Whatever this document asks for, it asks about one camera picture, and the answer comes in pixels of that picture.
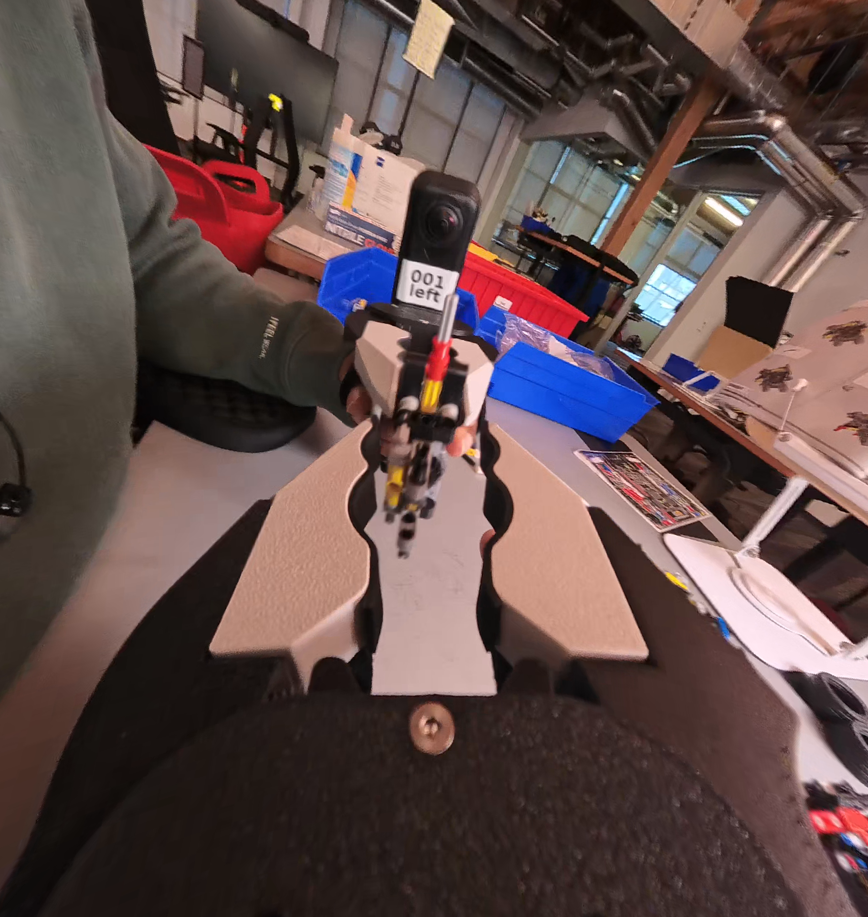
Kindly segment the lego car chassis assembly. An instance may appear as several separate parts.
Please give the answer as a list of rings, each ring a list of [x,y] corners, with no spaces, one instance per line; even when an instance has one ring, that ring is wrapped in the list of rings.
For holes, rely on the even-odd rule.
[[[811,825],[858,915],[868,916],[868,794],[846,782],[804,784]]]

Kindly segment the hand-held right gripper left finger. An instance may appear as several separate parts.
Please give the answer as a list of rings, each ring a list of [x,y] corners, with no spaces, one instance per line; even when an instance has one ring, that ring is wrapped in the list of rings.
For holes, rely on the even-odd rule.
[[[365,421],[275,494],[211,638],[216,659],[284,659],[306,685],[317,662],[359,649],[355,613],[371,547],[349,499],[371,469]]]

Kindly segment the black wall monitor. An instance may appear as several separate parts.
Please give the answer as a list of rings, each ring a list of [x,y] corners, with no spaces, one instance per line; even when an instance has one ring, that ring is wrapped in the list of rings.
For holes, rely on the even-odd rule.
[[[290,101],[301,143],[324,143],[339,64],[257,2],[199,1],[196,38],[204,86],[247,110],[270,95]]]

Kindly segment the person's green hoodie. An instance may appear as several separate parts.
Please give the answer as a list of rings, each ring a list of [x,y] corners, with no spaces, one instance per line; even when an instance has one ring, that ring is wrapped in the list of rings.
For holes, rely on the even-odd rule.
[[[130,454],[136,306],[82,2],[0,2],[0,410],[32,510],[0,543],[0,698],[105,532]],[[0,426],[0,485],[15,480]]]

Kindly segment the yellow paper note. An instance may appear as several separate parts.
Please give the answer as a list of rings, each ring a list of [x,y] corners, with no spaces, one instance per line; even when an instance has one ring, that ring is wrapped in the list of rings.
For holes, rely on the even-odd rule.
[[[430,80],[436,79],[454,18],[433,1],[420,1],[402,58]]]

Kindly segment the person's left hand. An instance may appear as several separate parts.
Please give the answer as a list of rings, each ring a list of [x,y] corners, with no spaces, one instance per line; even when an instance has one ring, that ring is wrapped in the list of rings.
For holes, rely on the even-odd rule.
[[[355,356],[351,352],[339,368],[339,399],[345,413],[356,425],[371,418],[375,410],[370,393],[360,381],[354,369]],[[382,461],[390,461],[393,448],[397,447],[393,418],[380,414],[378,418],[380,453]]]

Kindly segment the blue bin with lego pieces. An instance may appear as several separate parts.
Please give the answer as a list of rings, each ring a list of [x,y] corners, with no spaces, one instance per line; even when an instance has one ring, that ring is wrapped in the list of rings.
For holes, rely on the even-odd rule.
[[[346,324],[359,301],[368,320],[405,331],[437,327],[447,295],[457,296],[454,338],[471,338],[479,316],[474,295],[459,287],[458,271],[419,257],[397,258],[379,247],[363,247],[330,259],[318,291],[318,304]]]

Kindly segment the disposable glove box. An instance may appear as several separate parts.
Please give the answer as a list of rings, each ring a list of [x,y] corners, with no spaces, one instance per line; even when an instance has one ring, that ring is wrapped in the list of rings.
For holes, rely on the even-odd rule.
[[[354,246],[378,247],[391,254],[398,253],[401,241],[394,231],[333,203],[328,206],[324,229]]]

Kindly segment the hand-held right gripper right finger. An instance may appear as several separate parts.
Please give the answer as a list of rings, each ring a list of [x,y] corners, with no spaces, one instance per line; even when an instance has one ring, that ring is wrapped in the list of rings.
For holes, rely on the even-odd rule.
[[[649,657],[588,507],[506,430],[479,427],[486,549],[477,626],[497,682],[526,660],[556,681],[582,660]]]

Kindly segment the wooden post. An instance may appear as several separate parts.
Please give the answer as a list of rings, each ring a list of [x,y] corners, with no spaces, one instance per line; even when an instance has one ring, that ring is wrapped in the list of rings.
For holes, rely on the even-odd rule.
[[[696,80],[679,110],[669,122],[662,141],[657,145],[634,190],[604,234],[600,248],[619,258],[634,235],[643,216],[676,166],[680,156],[711,114],[724,88],[720,69],[711,65]]]

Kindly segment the silver ventilation duct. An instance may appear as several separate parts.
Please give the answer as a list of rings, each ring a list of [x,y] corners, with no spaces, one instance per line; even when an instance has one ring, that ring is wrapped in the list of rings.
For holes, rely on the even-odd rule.
[[[823,154],[800,138],[788,120],[761,110],[743,117],[706,120],[680,165],[729,149],[755,153],[784,180],[787,191],[810,215],[802,234],[785,248],[765,281],[800,292],[865,219],[868,201]]]

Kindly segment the open cardboard box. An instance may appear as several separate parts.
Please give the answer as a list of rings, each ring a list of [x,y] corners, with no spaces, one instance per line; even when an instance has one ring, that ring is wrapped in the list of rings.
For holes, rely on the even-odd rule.
[[[731,380],[768,357],[778,344],[793,299],[794,294],[782,288],[741,276],[728,278],[725,320],[713,330],[696,366]]]

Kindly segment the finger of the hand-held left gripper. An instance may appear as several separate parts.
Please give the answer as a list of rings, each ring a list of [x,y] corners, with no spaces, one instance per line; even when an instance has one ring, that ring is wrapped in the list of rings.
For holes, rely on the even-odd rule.
[[[407,331],[396,326],[364,327],[357,339],[354,369],[374,402],[374,414],[393,417],[400,403]]]
[[[454,340],[452,351],[466,367],[461,425],[478,422],[485,406],[496,361],[496,348],[483,340]]]

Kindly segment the clear plastic bag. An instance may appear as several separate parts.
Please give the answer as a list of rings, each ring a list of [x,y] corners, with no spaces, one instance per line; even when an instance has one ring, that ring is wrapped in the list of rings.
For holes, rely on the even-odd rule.
[[[605,358],[581,345],[560,338],[551,331],[513,314],[505,314],[503,329],[495,334],[494,347],[499,356],[506,355],[516,345],[525,345],[560,364],[562,361],[587,373],[612,381],[614,372]]]

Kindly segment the grey lego gearbox assembly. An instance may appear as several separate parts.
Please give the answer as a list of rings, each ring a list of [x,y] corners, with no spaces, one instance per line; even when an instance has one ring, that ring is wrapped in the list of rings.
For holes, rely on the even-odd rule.
[[[458,308],[459,297],[452,292],[437,329],[409,339],[398,378],[384,455],[382,511],[384,520],[396,526],[396,552],[402,559],[412,553],[418,521],[433,514],[448,445],[463,420],[467,369],[452,349]]]

